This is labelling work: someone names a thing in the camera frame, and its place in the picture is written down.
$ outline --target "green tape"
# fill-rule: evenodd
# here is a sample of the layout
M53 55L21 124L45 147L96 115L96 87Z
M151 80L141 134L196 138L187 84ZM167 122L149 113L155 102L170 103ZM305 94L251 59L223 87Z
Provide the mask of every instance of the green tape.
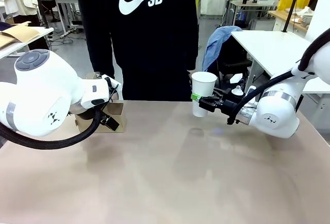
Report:
M198 101L200 98L201 98L201 96L198 95L198 94L194 94L194 93L193 93L193 94L191 95L191 99L192 99L192 100Z

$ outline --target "laboratory equipment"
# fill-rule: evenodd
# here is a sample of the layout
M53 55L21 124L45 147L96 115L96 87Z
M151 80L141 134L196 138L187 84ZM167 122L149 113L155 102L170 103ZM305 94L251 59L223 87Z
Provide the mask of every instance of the laboratory equipment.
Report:
M316 38L292 69L275 75L270 81L250 89L244 97L229 91L214 89L213 95L192 95L199 106L210 112L220 109L229 116L228 124L234 122L251 125L258 130L277 137L291 137L299 126L296 111L306 83L320 77L330 84L330 29Z
M107 126L109 116L102 109L122 85L99 75L98 79L81 79L75 70L54 52L31 50L14 65L17 84L0 82L0 136L12 142L39 149L73 145L90 136L99 126ZM68 114L93 119L90 128L74 139L42 142L28 139L45 136L62 125Z

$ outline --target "white desk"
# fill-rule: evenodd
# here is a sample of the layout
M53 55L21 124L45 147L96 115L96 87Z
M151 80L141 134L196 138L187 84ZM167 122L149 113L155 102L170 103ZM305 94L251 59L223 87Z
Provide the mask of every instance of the white desk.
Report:
M244 31L232 32L232 35L254 59L247 88L252 84L254 76L261 73L260 70L273 76L292 68L310 45L309 41L291 32ZM318 77L308 81L303 94L321 94L311 121L314 124L330 100L330 85Z
M29 43L44 37L45 35L51 33L52 31L54 31L53 28L44 28L44 27L33 27L35 30L37 30L39 32L39 35L37 37L35 37L34 39L30 40L27 43L23 43L23 42L14 42L11 43L7 46L4 46L0 49L0 59L5 58L6 56L15 53L16 51L18 51L19 49L25 48L25 51L28 51L28 45Z
M70 28L83 28L81 25L73 25L70 22L69 17L68 17L68 15L70 15L71 19L73 19L74 13L76 12L75 4L78 4L78 0L54 0L54 1L56 2L56 8L59 12L59 17L60 17L61 24L62 24L62 27L63 27L64 35L68 34L67 29L65 27L66 25L69 26ZM65 22L63 21L63 18L60 14L59 5L62 7Z
M330 148L307 119L279 139L188 102L126 101L124 133L0 149L0 216L21 224L326 224ZM78 133L74 117L45 140Z

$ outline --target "nike swoosh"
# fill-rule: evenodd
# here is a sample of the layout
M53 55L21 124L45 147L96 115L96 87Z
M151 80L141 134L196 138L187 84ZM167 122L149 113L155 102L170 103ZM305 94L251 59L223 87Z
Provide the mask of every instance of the nike swoosh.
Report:
M119 10L124 15L131 14L140 6L140 4L142 4L143 1L144 0L132 0L126 2L125 0L119 0Z

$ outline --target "small cardboard box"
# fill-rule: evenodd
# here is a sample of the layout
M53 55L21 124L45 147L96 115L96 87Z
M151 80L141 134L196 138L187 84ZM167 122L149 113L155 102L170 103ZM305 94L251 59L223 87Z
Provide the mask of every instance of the small cardboard box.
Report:
M124 115L124 103L114 102L109 103L106 108L103 110L106 114L112 117L115 121L119 123L118 128L114 131L110 128L100 125L96 132L100 133L123 133L126 127L126 117ZM80 132L85 131L92 123L92 120L84 120L79 116L76 117L76 126Z

